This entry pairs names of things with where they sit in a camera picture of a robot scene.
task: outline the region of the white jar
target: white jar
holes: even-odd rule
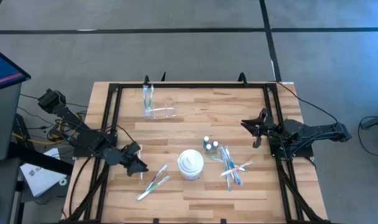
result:
[[[203,170],[204,160],[194,149],[183,151],[178,157],[178,168],[186,180],[196,180]]]

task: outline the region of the computer screen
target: computer screen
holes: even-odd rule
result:
[[[30,79],[25,71],[0,53],[0,88]]]

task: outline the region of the white paper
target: white paper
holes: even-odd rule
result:
[[[57,148],[50,149],[49,151],[45,152],[44,155],[60,159]],[[59,174],[41,167],[33,166],[31,164],[21,165],[21,170],[34,197],[38,197],[58,183],[60,179],[66,177],[65,174]]]

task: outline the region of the wooden table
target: wooden table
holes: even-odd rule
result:
[[[86,124],[100,128],[108,90],[108,82],[96,82],[91,94]],[[294,85],[287,85],[295,91]],[[286,89],[278,86],[284,118],[302,121],[298,100]],[[159,218],[161,223],[200,222],[219,223],[226,218],[228,223],[285,223],[282,198],[275,160],[270,155],[267,141],[258,149],[252,148],[251,135],[240,125],[242,119],[254,119],[265,107],[262,89],[256,88],[155,88],[155,101],[173,100],[177,103],[177,116],[169,119],[145,120],[141,88],[123,89],[118,125],[143,147],[142,160],[149,171],[144,181],[139,174],[126,175],[123,166],[112,166],[104,201],[102,222],[151,223]],[[275,112],[273,97],[270,94]],[[123,131],[118,132],[118,147],[129,143]],[[254,164],[241,173],[243,186],[232,184],[227,191],[226,180],[219,177],[224,167],[204,155],[202,139],[229,146],[237,164],[249,159]],[[177,167],[178,155],[186,149],[196,149],[203,154],[205,166],[196,181],[185,181]],[[75,162],[71,179],[75,180],[85,159]],[[90,184],[94,159],[83,170],[73,197],[73,210],[83,200]],[[294,159],[298,189],[308,204],[322,218],[326,217],[315,168],[309,161]],[[170,180],[145,199],[136,202],[157,171],[164,165],[169,168],[164,175]],[[68,213],[71,194],[70,184],[64,211]],[[291,211],[294,212],[293,198]],[[95,195],[91,217],[95,217],[98,195]]]

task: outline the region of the concrete floor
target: concrete floor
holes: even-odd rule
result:
[[[272,28],[378,27],[378,1],[266,0]],[[258,0],[3,0],[0,30],[263,27]],[[273,33],[282,80],[298,95],[334,114],[350,130],[346,144],[314,144],[317,173],[329,219],[378,223],[378,157],[357,138],[364,116],[378,115],[378,32]],[[62,91],[69,102],[88,104],[95,81],[273,80],[263,32],[219,34],[0,35],[0,51],[32,75],[22,93]],[[19,105],[49,121],[36,102]],[[309,125],[332,123],[301,103]],[[81,108],[72,107],[73,111]],[[37,118],[21,113],[28,126]],[[40,131],[33,134],[44,136]],[[378,153],[378,127],[362,132]],[[28,203],[24,223],[55,222],[63,198]]]

